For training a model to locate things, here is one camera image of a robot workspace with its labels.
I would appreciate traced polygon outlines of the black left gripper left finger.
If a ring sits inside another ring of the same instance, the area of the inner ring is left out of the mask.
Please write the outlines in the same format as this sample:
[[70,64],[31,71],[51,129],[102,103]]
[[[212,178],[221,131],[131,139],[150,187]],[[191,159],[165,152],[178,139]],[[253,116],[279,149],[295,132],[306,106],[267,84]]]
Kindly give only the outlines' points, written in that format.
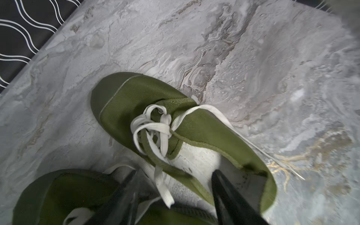
[[139,171],[132,171],[112,197],[85,224],[133,225],[139,204]]

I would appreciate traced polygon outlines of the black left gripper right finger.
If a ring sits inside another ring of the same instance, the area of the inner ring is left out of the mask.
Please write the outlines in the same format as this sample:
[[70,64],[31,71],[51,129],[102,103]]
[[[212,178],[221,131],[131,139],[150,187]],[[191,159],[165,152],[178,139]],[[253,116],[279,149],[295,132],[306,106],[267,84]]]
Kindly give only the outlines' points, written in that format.
[[269,224],[250,206],[220,170],[213,172],[211,186],[220,225]]

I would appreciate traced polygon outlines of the green shoe one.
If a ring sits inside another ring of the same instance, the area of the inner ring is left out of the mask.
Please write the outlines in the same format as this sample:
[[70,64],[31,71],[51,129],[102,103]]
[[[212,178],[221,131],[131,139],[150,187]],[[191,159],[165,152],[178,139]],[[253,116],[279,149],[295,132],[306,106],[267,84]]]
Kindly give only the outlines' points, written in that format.
[[90,104],[100,126],[130,149],[167,207],[175,204],[170,179],[214,204],[215,170],[256,211],[266,212],[274,204],[277,185],[258,156],[261,149],[216,107],[199,105],[156,78],[129,72],[101,79]]
[[[21,193],[13,210],[14,225],[82,225],[112,197],[120,183],[110,175],[84,169],[47,173]],[[167,208],[159,198],[139,204],[137,225],[216,225],[196,208]]]

